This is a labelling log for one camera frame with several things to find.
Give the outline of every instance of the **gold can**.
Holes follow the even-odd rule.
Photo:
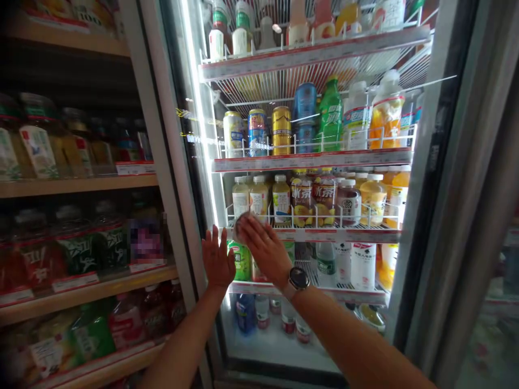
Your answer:
[[[272,155],[288,155],[292,154],[292,124],[290,122],[290,110],[286,106],[274,108],[272,112],[272,144],[274,150]]]

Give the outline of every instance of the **smartwatch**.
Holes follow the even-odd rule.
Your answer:
[[[288,276],[288,283],[282,291],[287,300],[291,301],[294,295],[310,286],[307,273],[300,267],[293,267]]]

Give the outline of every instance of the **right hand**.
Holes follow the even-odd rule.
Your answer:
[[[261,225],[252,215],[244,217],[239,223],[242,238],[259,269],[282,291],[292,269],[285,245],[268,223]]]

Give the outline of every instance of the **forearm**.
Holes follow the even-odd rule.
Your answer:
[[[435,387],[376,331],[314,286],[297,293],[292,304],[352,388]]]
[[[205,291],[148,368],[140,388],[191,386],[225,293],[222,287]]]

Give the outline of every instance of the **hand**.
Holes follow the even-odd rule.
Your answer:
[[[205,232],[205,239],[202,239],[202,256],[208,280],[207,288],[222,287],[227,290],[229,284],[234,280],[236,265],[234,252],[231,250],[227,254],[226,229],[222,231],[220,247],[218,247],[218,228],[215,225],[212,226],[212,239],[209,230]]]
[[[292,269],[285,245],[268,222],[262,226],[252,215],[240,220],[240,228],[242,238],[259,269],[282,291]]]

